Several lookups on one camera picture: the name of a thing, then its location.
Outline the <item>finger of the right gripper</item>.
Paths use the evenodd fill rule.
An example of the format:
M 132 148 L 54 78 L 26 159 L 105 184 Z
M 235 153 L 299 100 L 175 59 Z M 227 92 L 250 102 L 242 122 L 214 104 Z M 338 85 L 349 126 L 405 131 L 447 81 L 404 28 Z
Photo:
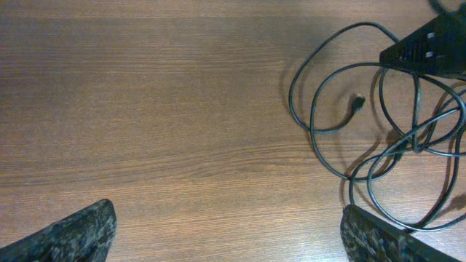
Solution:
M 450 79 L 465 77 L 465 8 L 443 13 L 379 54 L 388 68 Z

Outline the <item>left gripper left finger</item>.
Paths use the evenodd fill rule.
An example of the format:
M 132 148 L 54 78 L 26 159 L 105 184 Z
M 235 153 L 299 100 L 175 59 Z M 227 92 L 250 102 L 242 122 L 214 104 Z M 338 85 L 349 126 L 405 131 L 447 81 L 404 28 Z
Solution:
M 104 262 L 117 232 L 113 203 L 99 200 L 1 249 L 2 261 Z

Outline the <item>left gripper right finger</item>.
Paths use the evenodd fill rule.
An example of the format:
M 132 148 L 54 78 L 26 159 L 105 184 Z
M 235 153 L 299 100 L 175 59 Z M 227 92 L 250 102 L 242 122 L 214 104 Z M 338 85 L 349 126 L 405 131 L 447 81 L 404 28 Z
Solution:
M 344 208 L 340 234 L 354 262 L 459 262 L 356 205 Z

